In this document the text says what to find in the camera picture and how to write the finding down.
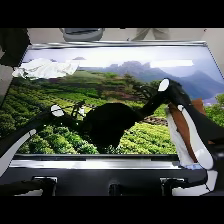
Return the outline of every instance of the screen frame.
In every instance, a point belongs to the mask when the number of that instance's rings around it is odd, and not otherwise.
[[[29,45],[24,52],[18,67],[22,64],[28,50],[42,50],[42,49],[63,49],[63,48],[98,48],[98,47],[146,47],[146,46],[199,46],[207,47],[205,41],[175,41],[175,40],[142,40],[142,41],[95,41],[95,42],[63,42],[63,43],[43,43]],[[222,78],[224,76],[215,61],[210,49],[208,48]],[[0,109],[4,103],[5,97],[11,87],[12,81],[0,105]],[[150,161],[179,161],[177,154],[79,154],[79,155],[64,155],[64,154],[15,154],[13,160],[76,160],[86,161],[88,159],[147,159]]]

